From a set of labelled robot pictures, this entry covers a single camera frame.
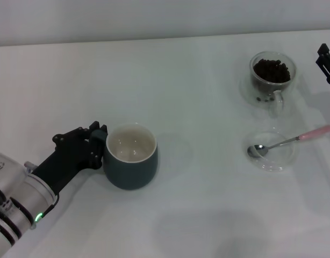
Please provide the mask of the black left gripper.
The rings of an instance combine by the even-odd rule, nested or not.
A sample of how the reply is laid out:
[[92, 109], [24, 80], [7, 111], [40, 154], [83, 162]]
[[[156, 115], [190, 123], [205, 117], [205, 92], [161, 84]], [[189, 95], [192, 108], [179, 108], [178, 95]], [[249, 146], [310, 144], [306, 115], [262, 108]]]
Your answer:
[[57, 195], [79, 171], [102, 166], [106, 137], [107, 126], [100, 126], [98, 121], [89, 128], [78, 127], [65, 134], [56, 134], [52, 138], [57, 145], [55, 151], [32, 174]]

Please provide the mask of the dark teal ceramic mug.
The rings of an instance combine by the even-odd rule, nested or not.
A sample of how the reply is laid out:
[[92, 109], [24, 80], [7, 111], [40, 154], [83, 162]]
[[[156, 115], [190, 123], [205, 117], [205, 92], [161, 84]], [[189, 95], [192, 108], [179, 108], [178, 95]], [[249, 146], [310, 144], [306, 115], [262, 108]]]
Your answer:
[[158, 144], [154, 134], [138, 124], [125, 124], [112, 132], [92, 132], [104, 144], [103, 170], [107, 179], [123, 190], [143, 188], [154, 178], [158, 163]]

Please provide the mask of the metal spoon with pink handle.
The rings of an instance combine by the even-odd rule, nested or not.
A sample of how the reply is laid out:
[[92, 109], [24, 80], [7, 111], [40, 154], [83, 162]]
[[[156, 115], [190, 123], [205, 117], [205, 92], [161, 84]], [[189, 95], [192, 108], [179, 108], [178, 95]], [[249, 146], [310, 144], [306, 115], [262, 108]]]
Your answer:
[[318, 128], [318, 129], [303, 133], [294, 138], [284, 140], [282, 142], [276, 143], [271, 146], [265, 146], [265, 145], [249, 146], [247, 148], [247, 153], [250, 157], [253, 157], [253, 158], [264, 157], [267, 155], [267, 153], [269, 152], [270, 149], [273, 149], [275, 147], [284, 146], [284, 145], [287, 145], [294, 141], [306, 141], [306, 140], [315, 139], [315, 138], [321, 137], [327, 133], [330, 133], [330, 125], [326, 125], [326, 126]]

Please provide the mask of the dark coffee beans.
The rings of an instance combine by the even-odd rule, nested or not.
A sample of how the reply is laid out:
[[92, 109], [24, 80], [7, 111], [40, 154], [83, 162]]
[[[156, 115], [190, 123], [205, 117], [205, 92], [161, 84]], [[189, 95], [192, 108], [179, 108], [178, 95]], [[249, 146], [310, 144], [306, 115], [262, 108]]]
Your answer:
[[271, 83], [284, 83], [291, 79], [287, 65], [281, 60], [261, 59], [253, 70], [258, 77]]

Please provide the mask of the clear glass saucer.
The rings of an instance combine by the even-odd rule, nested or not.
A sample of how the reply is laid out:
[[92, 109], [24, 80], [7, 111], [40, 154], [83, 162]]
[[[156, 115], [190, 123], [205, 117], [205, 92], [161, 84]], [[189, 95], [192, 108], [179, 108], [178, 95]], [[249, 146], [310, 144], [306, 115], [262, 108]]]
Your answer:
[[276, 84], [249, 73], [240, 81], [240, 93], [252, 106], [281, 113], [292, 101], [292, 94], [297, 83], [297, 76], [288, 82]]

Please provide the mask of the small clear glass dish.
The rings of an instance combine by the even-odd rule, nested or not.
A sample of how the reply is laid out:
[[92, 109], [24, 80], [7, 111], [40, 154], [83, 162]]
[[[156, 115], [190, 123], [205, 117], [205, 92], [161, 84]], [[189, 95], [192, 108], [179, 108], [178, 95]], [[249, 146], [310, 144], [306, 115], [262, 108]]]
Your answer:
[[247, 153], [247, 148], [253, 145], [271, 146], [284, 140], [291, 139], [286, 137], [277, 130], [267, 130], [256, 132], [245, 137], [243, 148], [248, 160], [260, 169], [270, 172], [280, 172], [292, 165], [297, 157], [296, 141], [284, 146], [270, 149], [266, 156], [253, 158]]

